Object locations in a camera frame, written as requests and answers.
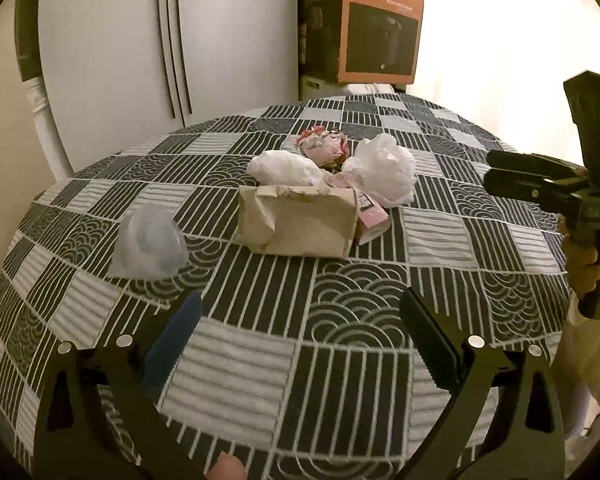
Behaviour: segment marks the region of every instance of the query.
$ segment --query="table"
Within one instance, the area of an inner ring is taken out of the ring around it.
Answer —
[[[246,165],[295,150],[314,124],[341,128],[353,153],[392,134],[416,158],[415,200],[344,260],[252,254],[234,243],[237,187],[257,185]],[[434,103],[340,96],[197,124],[53,184],[22,219],[0,276],[0,436],[30,468],[56,345],[133,333],[194,286],[205,315],[157,403],[190,456],[208,467],[231,452],[250,479],[387,478],[449,398],[400,323],[402,290],[493,346],[533,340],[551,358],[560,337],[569,289],[555,216],[487,195],[488,150],[512,148]],[[189,265],[160,282],[107,278],[122,217],[147,202],[173,214]],[[459,462],[475,455],[495,403],[493,391]]]

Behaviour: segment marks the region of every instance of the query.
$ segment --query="white plastic bag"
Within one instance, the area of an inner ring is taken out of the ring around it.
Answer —
[[[389,134],[363,139],[356,154],[342,165],[342,173],[357,188],[376,199],[382,207],[413,201],[416,160]]]
[[[188,262],[184,236],[169,211],[144,204],[120,222],[107,276],[163,280],[176,275]]]
[[[282,150],[268,150],[254,156],[247,164],[247,173],[263,186],[318,187],[329,176],[314,161]]]

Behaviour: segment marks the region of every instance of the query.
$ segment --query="hand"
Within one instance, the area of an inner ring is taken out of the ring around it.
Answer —
[[[567,273],[569,285],[581,300],[584,296],[596,288],[600,279],[600,266],[595,265],[598,260],[598,250],[595,247],[580,247],[571,238],[571,232],[560,218],[558,231],[564,235],[562,250],[567,258]]]
[[[246,480],[247,470],[239,459],[223,451],[220,453],[216,465],[206,474],[206,478],[208,480]]]

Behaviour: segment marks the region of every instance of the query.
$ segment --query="white wall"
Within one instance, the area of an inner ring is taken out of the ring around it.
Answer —
[[[15,0],[0,6],[0,268],[34,195],[53,182],[16,62]]]
[[[432,100],[522,152],[582,163],[562,83],[600,73],[594,0],[425,0],[416,79]]]

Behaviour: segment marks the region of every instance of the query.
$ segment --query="small pink package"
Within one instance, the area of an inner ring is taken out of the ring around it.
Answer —
[[[355,239],[358,245],[364,245],[378,238],[389,227],[391,217],[382,209],[378,202],[352,186],[342,173],[336,173],[329,179],[331,187],[352,187],[358,196],[358,224]]]

